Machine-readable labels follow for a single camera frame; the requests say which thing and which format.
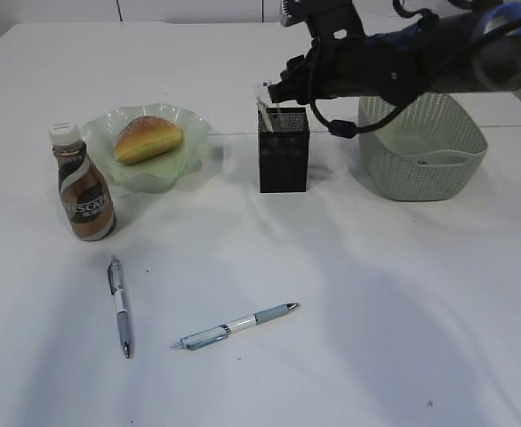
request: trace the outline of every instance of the basket handle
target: basket handle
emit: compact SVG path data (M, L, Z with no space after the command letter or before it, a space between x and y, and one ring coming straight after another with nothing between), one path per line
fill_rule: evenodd
M440 163L442 158L445 157L457 157L465 159L459 163ZM431 153L420 154L416 156L415 163L417 166L422 167L449 167L456 165L467 165L477 156L474 154L465 153L464 151L458 151L455 149L441 149L439 151L433 151Z

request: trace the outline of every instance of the nescafe bottle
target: nescafe bottle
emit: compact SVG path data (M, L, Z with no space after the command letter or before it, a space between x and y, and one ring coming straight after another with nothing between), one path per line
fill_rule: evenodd
M59 164L59 195L76 236L101 240L116 226L108 185L86 154L74 123L58 123L49 130L53 155Z

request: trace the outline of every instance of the scalloped plate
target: scalloped plate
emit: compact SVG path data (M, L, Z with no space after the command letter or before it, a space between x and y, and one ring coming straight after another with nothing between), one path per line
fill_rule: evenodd
M137 165L117 162L113 148L118 134L135 118L158 116L183 131L183 144L172 152ZM81 129L89 156L105 175L108 184L121 185L132 192L162 193L173 187L199 161L200 146L211 126L193 111L168 104L121 107L95 118Z

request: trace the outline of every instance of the white bottle cap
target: white bottle cap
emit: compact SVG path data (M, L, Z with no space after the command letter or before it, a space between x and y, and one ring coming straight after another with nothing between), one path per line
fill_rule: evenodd
M49 129L49 136L53 147L66 147L81 141L81 133L75 123L56 123Z

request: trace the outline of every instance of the pen holder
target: pen holder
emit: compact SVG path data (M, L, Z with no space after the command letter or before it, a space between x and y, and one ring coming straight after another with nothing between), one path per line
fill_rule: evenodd
M258 111L260 192L306 192L310 140L306 109L267 109L267 116Z

